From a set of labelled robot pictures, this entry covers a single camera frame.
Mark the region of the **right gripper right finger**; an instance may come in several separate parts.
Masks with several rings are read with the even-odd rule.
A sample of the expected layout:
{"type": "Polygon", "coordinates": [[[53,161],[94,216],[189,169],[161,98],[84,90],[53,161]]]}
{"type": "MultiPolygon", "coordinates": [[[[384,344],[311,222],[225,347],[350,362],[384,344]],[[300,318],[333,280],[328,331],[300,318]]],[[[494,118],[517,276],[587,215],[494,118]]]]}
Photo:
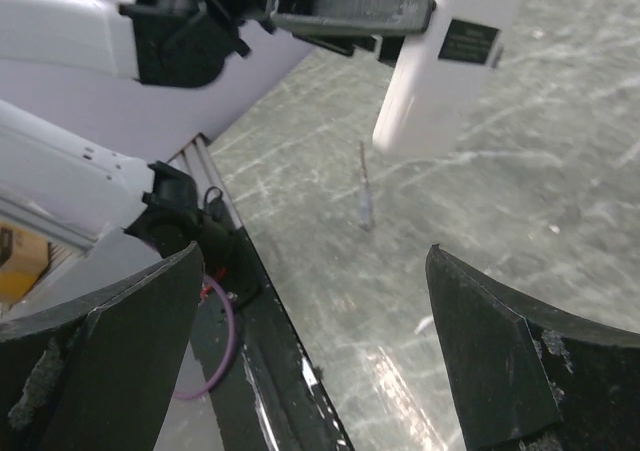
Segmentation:
{"type": "Polygon", "coordinates": [[[530,297],[437,245],[425,271],[467,449],[638,449],[638,334],[530,297]]]}

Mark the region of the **white remote control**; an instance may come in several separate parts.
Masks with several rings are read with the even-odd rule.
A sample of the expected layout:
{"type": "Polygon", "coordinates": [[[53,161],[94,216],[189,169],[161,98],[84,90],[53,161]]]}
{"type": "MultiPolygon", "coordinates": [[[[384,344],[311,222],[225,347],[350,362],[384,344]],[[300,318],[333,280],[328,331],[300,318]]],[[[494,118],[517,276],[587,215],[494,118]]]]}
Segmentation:
{"type": "Polygon", "coordinates": [[[493,69],[523,0],[435,0],[428,29],[400,50],[374,128],[381,152],[450,151],[493,69]]]}

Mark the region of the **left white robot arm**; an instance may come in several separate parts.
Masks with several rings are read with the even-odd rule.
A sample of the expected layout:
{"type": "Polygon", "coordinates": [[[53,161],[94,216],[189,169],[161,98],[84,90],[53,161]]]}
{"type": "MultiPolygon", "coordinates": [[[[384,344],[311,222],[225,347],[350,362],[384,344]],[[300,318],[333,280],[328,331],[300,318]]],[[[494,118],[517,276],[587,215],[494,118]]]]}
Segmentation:
{"type": "Polygon", "coordinates": [[[426,29],[434,0],[1,0],[1,95],[147,158],[215,139],[302,61],[426,29]]]}

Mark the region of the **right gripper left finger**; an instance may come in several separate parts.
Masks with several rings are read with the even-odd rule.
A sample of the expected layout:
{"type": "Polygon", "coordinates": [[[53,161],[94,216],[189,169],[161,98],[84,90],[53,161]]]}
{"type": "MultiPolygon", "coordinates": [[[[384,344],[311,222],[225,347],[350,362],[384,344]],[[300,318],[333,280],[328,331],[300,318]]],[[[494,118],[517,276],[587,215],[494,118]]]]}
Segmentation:
{"type": "Polygon", "coordinates": [[[153,449],[203,274],[191,244],[122,281],[2,323],[2,449],[153,449]]]}

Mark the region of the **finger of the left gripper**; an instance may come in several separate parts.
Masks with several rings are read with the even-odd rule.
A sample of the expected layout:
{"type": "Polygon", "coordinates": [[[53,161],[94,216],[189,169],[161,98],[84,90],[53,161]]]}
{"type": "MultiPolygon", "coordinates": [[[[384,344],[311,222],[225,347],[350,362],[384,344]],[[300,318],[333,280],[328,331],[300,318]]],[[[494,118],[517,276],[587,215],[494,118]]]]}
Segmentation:
{"type": "Polygon", "coordinates": [[[267,0],[277,27],[300,36],[407,36],[424,32],[435,0],[267,0]]]}

